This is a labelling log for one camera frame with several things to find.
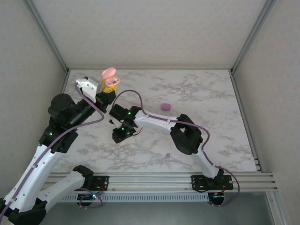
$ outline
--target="pink ball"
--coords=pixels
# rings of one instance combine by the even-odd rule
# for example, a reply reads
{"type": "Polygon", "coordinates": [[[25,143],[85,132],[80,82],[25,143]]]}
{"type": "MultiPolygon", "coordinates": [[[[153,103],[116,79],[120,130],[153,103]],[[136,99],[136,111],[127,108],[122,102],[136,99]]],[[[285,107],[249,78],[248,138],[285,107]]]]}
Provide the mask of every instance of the pink ball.
{"type": "Polygon", "coordinates": [[[161,109],[164,111],[169,111],[171,109],[171,105],[168,103],[161,104],[161,109]]]}

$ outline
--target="pink toy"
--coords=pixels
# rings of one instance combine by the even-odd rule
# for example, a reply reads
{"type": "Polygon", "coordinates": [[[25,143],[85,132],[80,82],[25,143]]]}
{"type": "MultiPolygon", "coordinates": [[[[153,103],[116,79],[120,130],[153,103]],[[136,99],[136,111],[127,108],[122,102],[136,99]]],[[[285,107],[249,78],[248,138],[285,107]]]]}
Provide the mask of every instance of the pink toy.
{"type": "Polygon", "coordinates": [[[168,103],[161,104],[161,109],[164,111],[169,111],[171,109],[171,105],[168,103]]]}
{"type": "Polygon", "coordinates": [[[120,83],[120,79],[115,76],[116,69],[110,67],[102,72],[102,79],[104,84],[109,88],[120,83]]]}

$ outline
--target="marble surface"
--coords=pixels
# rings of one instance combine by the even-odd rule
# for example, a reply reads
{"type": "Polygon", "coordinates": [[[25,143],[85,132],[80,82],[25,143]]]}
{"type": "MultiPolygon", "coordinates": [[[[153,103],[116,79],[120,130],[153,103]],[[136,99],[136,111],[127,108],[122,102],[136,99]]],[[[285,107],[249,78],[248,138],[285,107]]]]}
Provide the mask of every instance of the marble surface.
{"type": "MultiPolygon", "coordinates": [[[[76,79],[85,76],[100,79],[101,73],[72,70],[65,93],[79,101],[74,89],[76,79]]],[[[184,113],[195,124],[206,127],[211,139],[205,151],[215,164],[233,172],[256,170],[228,71],[117,70],[117,76],[121,79],[118,92],[138,91],[147,111],[168,116],[184,113]],[[162,111],[162,103],[170,103],[172,109],[162,111]]],[[[117,103],[129,109],[132,105],[139,106],[139,99],[134,93],[125,93],[117,103]]],[[[88,121],[98,118],[94,113],[88,121]]],[[[169,135],[151,129],[145,128],[139,135],[115,144],[112,140],[115,125],[109,119],[107,113],[101,123],[78,129],[78,138],[54,172],[70,172],[79,164],[96,173],[201,171],[190,156],[176,149],[169,135]]]]}

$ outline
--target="gray floor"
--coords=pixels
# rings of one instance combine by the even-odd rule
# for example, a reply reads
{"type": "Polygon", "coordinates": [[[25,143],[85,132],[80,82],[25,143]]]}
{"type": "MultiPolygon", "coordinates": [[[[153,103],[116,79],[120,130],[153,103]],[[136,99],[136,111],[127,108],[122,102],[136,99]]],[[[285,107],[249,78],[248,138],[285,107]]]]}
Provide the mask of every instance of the gray floor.
{"type": "Polygon", "coordinates": [[[42,225],[272,225],[264,193],[242,193],[224,208],[205,202],[107,203],[94,210],[56,204],[42,225]]]}

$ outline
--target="white ceiling panel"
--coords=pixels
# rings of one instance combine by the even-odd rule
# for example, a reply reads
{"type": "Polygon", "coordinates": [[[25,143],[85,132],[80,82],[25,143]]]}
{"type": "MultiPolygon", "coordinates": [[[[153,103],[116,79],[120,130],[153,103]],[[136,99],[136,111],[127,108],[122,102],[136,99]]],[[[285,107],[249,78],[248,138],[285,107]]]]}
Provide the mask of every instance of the white ceiling panel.
{"type": "Polygon", "coordinates": [[[33,0],[69,68],[229,68],[265,0],[33,0]]]}

